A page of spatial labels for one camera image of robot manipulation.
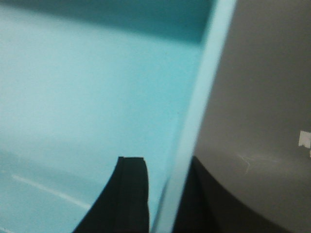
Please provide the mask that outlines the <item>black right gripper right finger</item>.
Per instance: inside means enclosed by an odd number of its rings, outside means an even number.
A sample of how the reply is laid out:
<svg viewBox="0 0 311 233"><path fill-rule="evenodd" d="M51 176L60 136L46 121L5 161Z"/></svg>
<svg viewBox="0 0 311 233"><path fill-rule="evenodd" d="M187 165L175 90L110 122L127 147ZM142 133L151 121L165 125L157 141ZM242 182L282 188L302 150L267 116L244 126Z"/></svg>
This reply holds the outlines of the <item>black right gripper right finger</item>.
<svg viewBox="0 0 311 233"><path fill-rule="evenodd" d="M175 233L273 233L275 227L225 190L193 157Z"/></svg>

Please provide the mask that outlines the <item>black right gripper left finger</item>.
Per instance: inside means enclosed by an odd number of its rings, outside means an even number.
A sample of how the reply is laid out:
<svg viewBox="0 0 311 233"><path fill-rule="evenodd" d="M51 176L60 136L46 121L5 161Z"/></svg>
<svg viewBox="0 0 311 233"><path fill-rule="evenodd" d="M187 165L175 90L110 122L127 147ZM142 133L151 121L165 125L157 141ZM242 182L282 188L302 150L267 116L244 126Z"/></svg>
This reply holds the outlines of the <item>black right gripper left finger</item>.
<svg viewBox="0 0 311 233"><path fill-rule="evenodd" d="M76 233L147 233L149 181L141 157L119 157L109 182Z"/></svg>

